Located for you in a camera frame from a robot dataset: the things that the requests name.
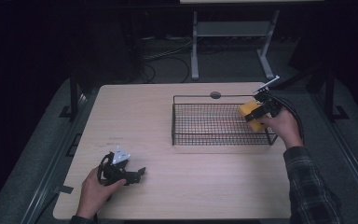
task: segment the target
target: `person's right hand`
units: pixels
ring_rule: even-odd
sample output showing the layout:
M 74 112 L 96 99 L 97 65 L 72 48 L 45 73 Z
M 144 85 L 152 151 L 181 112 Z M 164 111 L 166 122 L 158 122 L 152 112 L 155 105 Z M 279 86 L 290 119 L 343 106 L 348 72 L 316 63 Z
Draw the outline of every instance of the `person's right hand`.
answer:
M 286 148 L 302 147 L 303 142 L 298 132 L 298 125 L 293 115 L 283 107 L 275 118 L 261 118 L 258 120 L 269 126 L 283 140 Z

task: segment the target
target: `person's left hand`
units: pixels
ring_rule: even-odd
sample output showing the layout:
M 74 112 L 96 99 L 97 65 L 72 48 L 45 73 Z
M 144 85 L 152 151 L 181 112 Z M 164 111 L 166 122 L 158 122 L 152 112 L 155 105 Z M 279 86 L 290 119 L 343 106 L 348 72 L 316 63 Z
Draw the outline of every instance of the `person's left hand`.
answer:
M 87 178 L 83 181 L 80 201 L 76 212 L 78 217 L 92 219 L 109 196 L 126 184 L 126 180 L 121 179 L 109 186 L 101 185 L 98 181 L 97 174 L 98 167 L 92 169 Z

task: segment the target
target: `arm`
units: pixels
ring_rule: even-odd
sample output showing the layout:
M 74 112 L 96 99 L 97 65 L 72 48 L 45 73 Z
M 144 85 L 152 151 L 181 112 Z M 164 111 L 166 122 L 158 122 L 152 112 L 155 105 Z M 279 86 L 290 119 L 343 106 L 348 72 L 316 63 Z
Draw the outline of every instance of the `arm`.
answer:
M 303 146 L 290 112 L 283 108 L 277 117 L 259 121 L 271 127 L 286 145 L 283 157 L 290 181 L 290 223 L 342 223 L 339 199 L 328 189 Z
M 98 181 L 97 173 L 98 167 L 92 169 L 87 178 L 83 181 L 79 205 L 76 215 L 71 219 L 71 224 L 93 223 L 92 218 L 101 209 L 109 196 L 126 184 L 126 180 L 122 179 L 109 186 L 101 185 Z

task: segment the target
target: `wire basket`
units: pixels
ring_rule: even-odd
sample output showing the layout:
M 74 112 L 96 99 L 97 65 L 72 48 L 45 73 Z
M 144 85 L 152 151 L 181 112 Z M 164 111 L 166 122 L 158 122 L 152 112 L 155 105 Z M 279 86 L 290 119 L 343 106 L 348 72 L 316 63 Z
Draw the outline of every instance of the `wire basket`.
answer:
M 272 145 L 277 138 L 270 128 L 255 133 L 238 112 L 242 104 L 177 104 L 177 97 L 210 96 L 173 96 L 172 145 Z

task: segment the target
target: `shirt cuff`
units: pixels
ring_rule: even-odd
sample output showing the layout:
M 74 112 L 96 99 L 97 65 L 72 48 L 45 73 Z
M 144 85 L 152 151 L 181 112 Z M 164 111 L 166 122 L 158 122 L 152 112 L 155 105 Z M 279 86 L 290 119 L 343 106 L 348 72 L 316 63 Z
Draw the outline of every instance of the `shirt cuff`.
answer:
M 296 169 L 315 166 L 308 149 L 305 147 L 290 147 L 283 153 L 283 157 L 288 174 Z
M 95 224 L 92 220 L 84 217 L 72 216 L 69 224 Z

